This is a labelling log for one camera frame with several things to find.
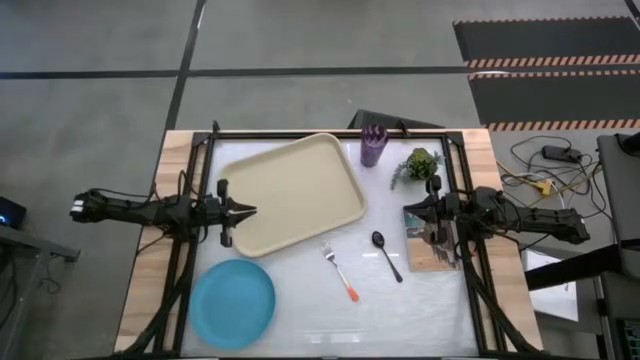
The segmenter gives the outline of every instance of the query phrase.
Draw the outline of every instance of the blue plate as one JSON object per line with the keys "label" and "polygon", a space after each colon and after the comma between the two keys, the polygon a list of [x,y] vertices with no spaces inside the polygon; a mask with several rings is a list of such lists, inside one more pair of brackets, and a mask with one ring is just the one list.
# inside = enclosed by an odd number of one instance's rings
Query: blue plate
{"label": "blue plate", "polygon": [[196,282],[189,317],[207,344],[240,349],[262,335],[275,306],[273,282],[260,266],[247,260],[227,260]]}

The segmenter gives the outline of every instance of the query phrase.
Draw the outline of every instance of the spoon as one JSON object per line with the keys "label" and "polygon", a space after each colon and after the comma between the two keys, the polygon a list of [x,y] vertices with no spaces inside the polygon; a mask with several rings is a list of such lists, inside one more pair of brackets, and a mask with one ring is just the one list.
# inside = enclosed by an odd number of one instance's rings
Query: spoon
{"label": "spoon", "polygon": [[389,255],[387,255],[387,252],[384,251],[384,236],[382,236],[382,234],[380,234],[378,231],[374,231],[373,234],[371,234],[371,241],[373,241],[373,245],[377,248],[380,248],[384,253],[384,256],[386,256],[387,261],[389,262],[389,266],[391,266],[391,270],[393,270],[393,275],[395,275],[396,277],[396,281],[402,282],[402,276],[400,276],[400,273],[398,272],[398,270],[396,270],[396,267],[393,266],[393,263],[391,262],[391,259],[389,259]]}

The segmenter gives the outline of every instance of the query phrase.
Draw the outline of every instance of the plastic tray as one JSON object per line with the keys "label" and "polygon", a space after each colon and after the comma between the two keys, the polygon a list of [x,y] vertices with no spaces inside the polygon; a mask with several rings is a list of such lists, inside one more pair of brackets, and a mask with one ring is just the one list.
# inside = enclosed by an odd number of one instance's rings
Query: plastic tray
{"label": "plastic tray", "polygon": [[367,209],[340,141],[315,134],[227,165],[229,196],[258,213],[233,231],[242,255],[258,257],[353,222]]}

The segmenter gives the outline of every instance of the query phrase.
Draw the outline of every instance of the orange-handled fork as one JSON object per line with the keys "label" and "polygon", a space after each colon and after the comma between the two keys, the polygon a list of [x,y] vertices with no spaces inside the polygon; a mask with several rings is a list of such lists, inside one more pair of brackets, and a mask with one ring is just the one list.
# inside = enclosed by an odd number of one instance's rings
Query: orange-handled fork
{"label": "orange-handled fork", "polygon": [[322,244],[322,252],[324,253],[324,257],[326,257],[327,260],[331,261],[331,263],[336,267],[336,270],[338,270],[338,274],[340,274],[344,286],[347,287],[347,291],[349,292],[349,296],[351,296],[351,300],[353,300],[354,302],[358,302],[358,300],[360,300],[360,296],[358,296],[358,293],[351,287],[351,284],[349,284],[347,278],[344,277],[342,270],[340,270],[340,267],[338,266],[338,264],[336,264],[336,256],[333,254],[331,246],[329,246],[329,243],[326,241]]}

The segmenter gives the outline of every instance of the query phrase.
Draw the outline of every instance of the small succulent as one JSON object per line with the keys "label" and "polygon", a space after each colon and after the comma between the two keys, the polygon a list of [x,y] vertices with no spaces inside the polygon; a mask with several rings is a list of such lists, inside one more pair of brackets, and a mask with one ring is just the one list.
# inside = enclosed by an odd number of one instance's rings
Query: small succulent
{"label": "small succulent", "polygon": [[436,171],[438,171],[438,164],[442,164],[442,156],[437,152],[433,155],[423,148],[413,149],[413,152],[407,158],[407,161],[403,161],[398,164],[396,170],[393,172],[391,178],[391,190],[396,187],[398,179],[411,179],[411,180],[429,180]]}

